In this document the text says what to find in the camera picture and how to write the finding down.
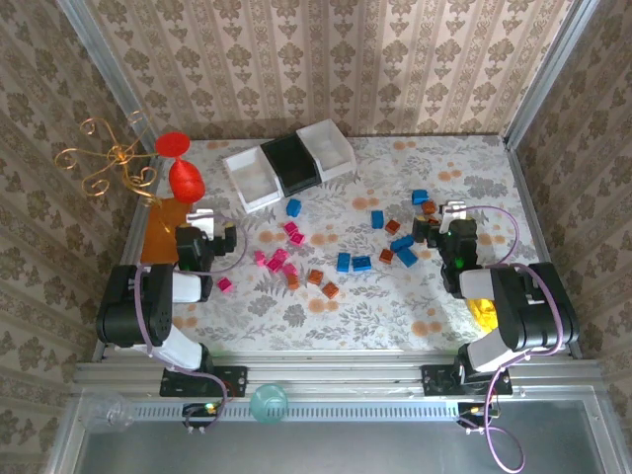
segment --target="black bracket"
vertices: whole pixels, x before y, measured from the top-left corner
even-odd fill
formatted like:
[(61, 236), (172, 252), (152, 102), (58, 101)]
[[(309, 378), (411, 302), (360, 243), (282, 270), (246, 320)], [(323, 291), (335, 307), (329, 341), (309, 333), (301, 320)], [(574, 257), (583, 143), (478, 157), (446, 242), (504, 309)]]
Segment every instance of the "black bracket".
[[(248, 367), (243, 365), (215, 366), (212, 374), (226, 383), (229, 398), (244, 398), (248, 386)], [(221, 388), (205, 377), (191, 377), (165, 369), (160, 382), (161, 397), (220, 398)]]
[[(460, 383), (454, 373), (454, 364), (422, 365), (422, 383), (427, 397), (445, 397), (451, 395), (485, 395), (492, 380), (492, 374), (481, 374), (476, 381)], [(505, 370), (494, 385), (499, 395), (512, 395), (512, 380)]]

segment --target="wallpaper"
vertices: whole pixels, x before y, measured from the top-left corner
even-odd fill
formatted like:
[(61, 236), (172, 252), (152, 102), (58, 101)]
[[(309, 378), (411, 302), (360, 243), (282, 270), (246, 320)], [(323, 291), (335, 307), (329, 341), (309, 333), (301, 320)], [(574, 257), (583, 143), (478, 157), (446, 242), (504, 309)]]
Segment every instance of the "wallpaper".
[(551, 258), (632, 439), (632, 3), (603, 0), (518, 147)]
[(134, 201), (116, 186), (86, 200), (81, 180), (100, 162), (52, 162), (66, 146), (108, 146), (79, 133), (90, 115), (125, 123), (54, 2), (0, 2), (0, 57), (0, 472), (35, 473), (75, 362), (92, 355)]
[(499, 133), (570, 0), (89, 0), (160, 129)]

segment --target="blue block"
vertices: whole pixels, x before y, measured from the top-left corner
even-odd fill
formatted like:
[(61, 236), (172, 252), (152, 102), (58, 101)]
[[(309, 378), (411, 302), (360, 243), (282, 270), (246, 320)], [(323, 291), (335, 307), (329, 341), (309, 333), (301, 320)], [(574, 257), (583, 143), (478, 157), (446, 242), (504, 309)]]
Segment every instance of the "blue block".
[(409, 247), (412, 247), (414, 243), (415, 239), (413, 239), (413, 236), (409, 234), (406, 237), (402, 237), (401, 239), (397, 239), (391, 242), (391, 250), (397, 253), (402, 249), (408, 249)]
[(349, 263), (351, 259), (351, 254), (347, 254), (345, 252), (338, 254), (338, 264), (336, 265), (336, 270), (338, 270), (338, 272), (347, 273), (349, 271)]
[(423, 204), (427, 200), (430, 200), (428, 197), (428, 191), (426, 190), (414, 190), (413, 191), (413, 204)]
[(384, 212), (381, 210), (371, 211), (371, 227), (374, 229), (381, 229), (384, 227)]
[(371, 270), (371, 259), (369, 257), (353, 257), (352, 264), (354, 265), (354, 272)]
[(417, 256), (411, 252), (411, 249), (402, 249), (397, 253), (399, 260), (407, 267), (411, 267), (418, 260)]
[(300, 213), (300, 200), (298, 199), (290, 199), (289, 202), (287, 203), (287, 207), (285, 208), (285, 211), (287, 212), (287, 215), (291, 215), (292, 217), (298, 217), (298, 214)]

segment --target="pink block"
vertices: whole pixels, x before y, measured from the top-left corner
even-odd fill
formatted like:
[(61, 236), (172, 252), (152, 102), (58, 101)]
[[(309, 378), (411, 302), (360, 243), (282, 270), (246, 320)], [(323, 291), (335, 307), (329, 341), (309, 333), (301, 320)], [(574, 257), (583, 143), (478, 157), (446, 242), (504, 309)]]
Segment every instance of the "pink block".
[(287, 235), (292, 235), (294, 232), (298, 232), (298, 226), (293, 222), (287, 222), (283, 226), (283, 229), (285, 229)]
[(285, 262), (289, 258), (289, 252), (287, 252), (284, 249), (276, 249), (276, 252), (273, 258), (281, 260), (282, 262)]
[(286, 275), (298, 275), (298, 270), (293, 264), (283, 265), (283, 273)]
[(271, 260), (266, 263), (266, 267), (268, 267), (273, 274), (278, 273), (282, 266), (283, 262), (276, 257), (272, 257)]
[(225, 277), (217, 282), (217, 287), (221, 289), (222, 293), (227, 293), (228, 291), (233, 289), (233, 283), (230, 282), (230, 279)]
[(262, 267), (266, 264), (266, 254), (264, 254), (261, 250), (255, 252), (255, 262), (257, 265)]
[(305, 236), (300, 232), (294, 232), (289, 238), (289, 241), (294, 245), (302, 245), (305, 242)]

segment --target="table surface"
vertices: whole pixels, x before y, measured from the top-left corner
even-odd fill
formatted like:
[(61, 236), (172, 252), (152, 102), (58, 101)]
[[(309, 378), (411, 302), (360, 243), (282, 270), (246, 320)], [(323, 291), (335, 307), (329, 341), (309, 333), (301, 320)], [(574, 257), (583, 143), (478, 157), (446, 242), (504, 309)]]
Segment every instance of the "table surface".
[[(185, 158), (196, 164), (206, 184), (198, 207), (211, 207), (231, 217), (245, 230), (249, 245), (243, 262), (214, 278), (228, 277), (232, 292), (214, 286), (206, 303), (176, 304), (174, 323), (213, 352), (401, 350), (454, 351), (483, 332), (463, 300), (445, 292), (437, 250), (415, 244), (419, 261), (409, 269), (397, 259), (388, 266), (379, 254), (395, 238), (410, 233), (418, 206), (411, 190), (426, 189), (437, 203), (462, 199), (469, 205), (498, 205), (519, 224), (520, 241), (510, 261), (535, 262), (536, 252), (524, 209), (515, 187), (509, 158), (496, 136), (350, 138), (357, 170), (294, 198), (302, 210), (293, 220), (306, 235), (301, 247), (291, 245), (282, 225), (288, 198), (245, 214), (222, 160), (265, 140), (195, 141)], [(168, 167), (158, 195), (172, 196)], [(370, 211), (382, 209), (385, 221), (402, 224), (396, 236), (372, 229)], [(478, 222), (480, 264), (492, 264), (512, 244), (514, 229), (499, 212), (471, 212)], [(243, 251), (244, 239), (232, 256), (217, 258), (220, 270)], [(283, 273), (260, 268), (254, 252), (269, 257), (277, 248), (290, 254), (301, 286), (287, 288)], [(339, 252), (368, 255), (372, 270), (336, 272)], [(310, 269), (324, 272), (321, 287), (306, 283)], [(333, 300), (321, 288), (336, 284)]]

